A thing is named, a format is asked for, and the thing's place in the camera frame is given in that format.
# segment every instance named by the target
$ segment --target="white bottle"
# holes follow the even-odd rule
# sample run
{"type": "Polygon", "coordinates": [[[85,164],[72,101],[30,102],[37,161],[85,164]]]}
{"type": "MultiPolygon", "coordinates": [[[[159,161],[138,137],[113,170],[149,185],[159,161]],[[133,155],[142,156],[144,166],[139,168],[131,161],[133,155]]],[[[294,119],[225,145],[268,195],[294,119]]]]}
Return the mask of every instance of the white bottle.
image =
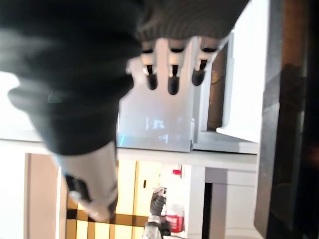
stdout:
{"type": "Polygon", "coordinates": [[[172,233],[184,228],[184,198],[181,170],[173,170],[166,193],[166,220],[170,222],[172,233]]]}

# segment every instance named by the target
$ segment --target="black fingertip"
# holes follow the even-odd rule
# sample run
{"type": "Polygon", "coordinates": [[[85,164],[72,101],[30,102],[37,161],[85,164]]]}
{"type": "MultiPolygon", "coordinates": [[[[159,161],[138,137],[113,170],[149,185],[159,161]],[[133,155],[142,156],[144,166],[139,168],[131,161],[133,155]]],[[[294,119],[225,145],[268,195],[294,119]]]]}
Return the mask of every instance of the black fingertip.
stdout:
{"type": "Polygon", "coordinates": [[[179,90],[179,77],[173,76],[168,78],[168,92],[174,96],[179,90]]]}
{"type": "Polygon", "coordinates": [[[200,86],[201,83],[203,83],[205,77],[204,71],[193,71],[193,75],[191,78],[191,81],[193,82],[193,85],[200,86]]]}
{"type": "Polygon", "coordinates": [[[156,75],[147,76],[147,82],[150,90],[155,90],[158,86],[158,78],[156,75]]]}

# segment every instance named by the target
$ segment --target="refrigerator door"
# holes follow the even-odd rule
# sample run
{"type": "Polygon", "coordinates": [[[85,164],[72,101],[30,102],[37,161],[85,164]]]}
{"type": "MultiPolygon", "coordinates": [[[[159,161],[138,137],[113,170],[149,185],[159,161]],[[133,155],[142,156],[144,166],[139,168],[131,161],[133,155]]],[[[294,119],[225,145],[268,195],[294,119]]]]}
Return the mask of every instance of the refrigerator door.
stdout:
{"type": "Polygon", "coordinates": [[[156,43],[158,87],[150,90],[140,58],[130,61],[134,88],[122,99],[118,121],[118,146],[168,151],[191,150],[193,112],[192,55],[194,41],[185,49],[184,67],[179,91],[167,91],[168,45],[164,39],[156,43]]]}

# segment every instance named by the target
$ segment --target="cabinet door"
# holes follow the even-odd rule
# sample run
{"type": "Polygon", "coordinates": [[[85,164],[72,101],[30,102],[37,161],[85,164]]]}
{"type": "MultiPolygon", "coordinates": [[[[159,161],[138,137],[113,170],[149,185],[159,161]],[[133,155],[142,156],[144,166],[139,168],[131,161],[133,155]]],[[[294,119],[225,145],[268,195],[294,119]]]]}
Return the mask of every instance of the cabinet door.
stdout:
{"type": "Polygon", "coordinates": [[[159,186],[161,163],[138,162],[135,215],[148,217],[154,188],[159,186]]]}
{"type": "Polygon", "coordinates": [[[254,222],[255,187],[213,184],[210,239],[261,239],[254,222]]]}

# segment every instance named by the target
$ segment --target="white wall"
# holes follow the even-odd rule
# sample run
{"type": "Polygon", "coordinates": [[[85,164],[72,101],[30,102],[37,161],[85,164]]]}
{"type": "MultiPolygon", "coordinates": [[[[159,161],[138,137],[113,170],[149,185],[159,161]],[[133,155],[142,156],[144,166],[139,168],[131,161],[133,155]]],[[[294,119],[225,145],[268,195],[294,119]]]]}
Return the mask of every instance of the white wall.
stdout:
{"type": "Polygon", "coordinates": [[[19,85],[15,75],[0,72],[0,138],[40,141],[29,117],[15,108],[8,99],[8,92],[19,85]]]}
{"type": "Polygon", "coordinates": [[[25,154],[0,147],[0,239],[22,239],[25,154]]]}

